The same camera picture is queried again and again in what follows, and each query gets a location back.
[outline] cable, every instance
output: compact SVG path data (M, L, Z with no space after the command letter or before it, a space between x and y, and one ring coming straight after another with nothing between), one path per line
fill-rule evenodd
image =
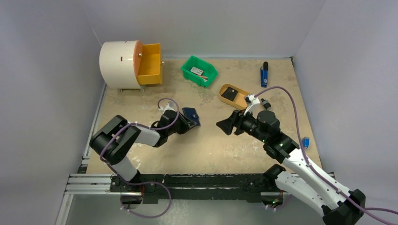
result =
M397 224L393 224L391 222L388 222L380 217L377 217L376 215L370 213L368 210L362 208L360 205L358 205L356 202L354 202L354 200L352 200L349 196L347 196L346 194L344 194L342 191L340 191L336 186L334 186L332 183L330 183L326 178L322 177L322 175L320 175L315 169L314 167L310 164L309 160L307 159L307 155L306 155L306 151L304 149L303 143L301 141L301 135L300 135L300 130L299 130L299 119L298 119L298 115L297 115L297 109L296 109L296 104L294 103L293 97L291 96L291 94L288 92L288 90L286 90L284 87L280 87L280 86L274 86L274 87L270 87L270 88L266 88L262 91L260 91L259 93L257 93L256 95L254 95L254 97L258 97L259 95L261 95L262 93L272 90L272 89L281 89L284 92L286 92L286 94L289 96L290 101L293 105L293 110L294 110L294 118L296 120L296 131L297 131L297 136L298 136L298 142L300 144L300 148L301 148L301 152L303 154L303 158L305 160L305 162L307 163L307 165L309 166L309 168L312 170L313 173L315 173L315 175L317 175L322 181L324 181L325 183L327 183L329 186L331 186L333 189L335 189L339 194L341 194L344 198L346 198L349 202L351 202L351 204L353 204L357 209L359 209L360 211L368 214L370 217L372 217L373 219L382 222L384 224L387 225L397 225ZM381 210L381 208L378 208L379 211L387 211L390 212L389 209L383 209Z
M276 210L281 210L284 207L286 207L286 205L290 202L291 197L292 197L292 194L290 194L289 197L286 199L286 201L284 201L283 204L280 207L276 208Z
M390 210L390 209L384 209L384 208L365 208L368 211L384 211L384 212L390 212L398 215L398 211Z
M177 103L174 99L171 99L171 98L169 98L169 97L164 97L164 98L161 98L161 99L158 101L158 108L159 108L159 109L160 109L160 102L161 102L162 100L169 100L169 101L172 101L172 102L174 102L174 104L175 104L176 107L177 107L177 115L176 115L176 118L175 118L169 125L164 126L164 127L161 127L161 128L149 128L149 127L147 127L147 126L145 126L145 125L143 125L143 124L140 124L140 123L129 123L129 124L125 125L124 127L122 127L122 128L112 137L112 139L105 145L104 149L101 151L101 154L99 155L99 159L100 159L102 162L106 163L107 166L113 171L113 173L116 174L116 175L117 175L121 180L123 180L126 184L132 185L132 186L145 185L145 184L156 184L156 185L160 185L162 188L164 188L164 189L166 190L166 192L167 192L167 194L168 194L168 198L169 198L169 202L168 202L167 208L166 208L162 213L160 213L160 214L158 214L158 215L155 215L155 216L146 216L146 215L142 215L142 214L133 212L133 211L131 211L130 209L125 208L125 207L123 206L122 197L120 198L120 203L122 204L121 209L124 209L124 210L126 210L127 212L129 212L129 213L131 213L131 214L134 214L134 215L136 215L136 216L143 217L143 218L157 218L157 217L161 217L161 216L163 216L163 215L170 209L172 199L171 199L171 193L170 193L169 189L168 189L165 185L163 185L162 183L159 183L159 182L156 182L156 181L147 181L147 182L142 182L142 183L130 183L130 182L126 181L125 179L123 179L123 178L117 173L116 170L114 170L114 168L109 164L109 162L107 162L106 159L104 159L104 154L105 154L105 152L108 150L109 146L116 140L116 138L117 138L120 134L122 134L126 129L128 129L129 127L132 127L132 126L140 126L140 127L144 127L144 128L148 128L148 129L152 129L152 130L164 130L164 129L167 129L167 128L171 127L172 125L174 125L175 122L177 121L178 117L180 116L180 107L178 106L178 103Z
M165 126L165 127L161 127L161 128L152 128L152 130L164 130L164 129L167 129L167 128L171 127L173 124L175 124L175 122L177 121L178 117L180 116L180 107L178 106L177 102L176 102L174 99L169 98L169 97L164 97L164 98L159 99L159 101L158 101L158 108L159 108L159 109L161 108L161 107L159 106L159 103L160 103L162 100L169 100L169 101L174 102L174 104L175 104L176 107L177 107L177 115L176 115L176 118L173 120L173 122L171 122L169 125L167 125L167 126Z

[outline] green plastic bin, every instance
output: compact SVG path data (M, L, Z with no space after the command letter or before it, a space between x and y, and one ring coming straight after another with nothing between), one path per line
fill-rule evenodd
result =
M192 67L203 70L202 76L207 76L209 79L204 81L202 78L198 77L196 74L192 73L190 70ZM208 88L215 77L217 76L217 70L214 66L208 62L205 62L198 57L191 56L181 67L185 79L195 82L197 85Z

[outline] gray wall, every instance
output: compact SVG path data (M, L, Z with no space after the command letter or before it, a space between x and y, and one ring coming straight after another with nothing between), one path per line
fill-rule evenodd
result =
M173 57L290 57L325 0L81 2L101 42L160 42Z
M103 81L75 0L0 3L0 220L54 224Z
M329 0L295 69L322 165L398 210L398 1ZM397 217L386 215L390 221ZM369 217L361 224L375 224Z

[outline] blue object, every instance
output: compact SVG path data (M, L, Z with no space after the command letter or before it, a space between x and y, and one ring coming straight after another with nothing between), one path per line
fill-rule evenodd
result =
M261 86L267 87L268 84L268 62L264 62L260 68Z
M303 139L301 139L301 142L303 143L304 149L307 149L310 146L309 137L303 137Z
M196 126L200 126L200 122L199 122L199 116L196 113L196 109L195 108L182 108L182 111L184 113L184 116L186 116L187 118L189 118L190 120L193 120L196 122Z

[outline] orange drawer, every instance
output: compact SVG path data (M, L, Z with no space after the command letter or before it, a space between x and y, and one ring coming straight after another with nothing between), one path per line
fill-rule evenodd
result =
M140 85L163 83L163 66L160 44L143 46L137 81Z

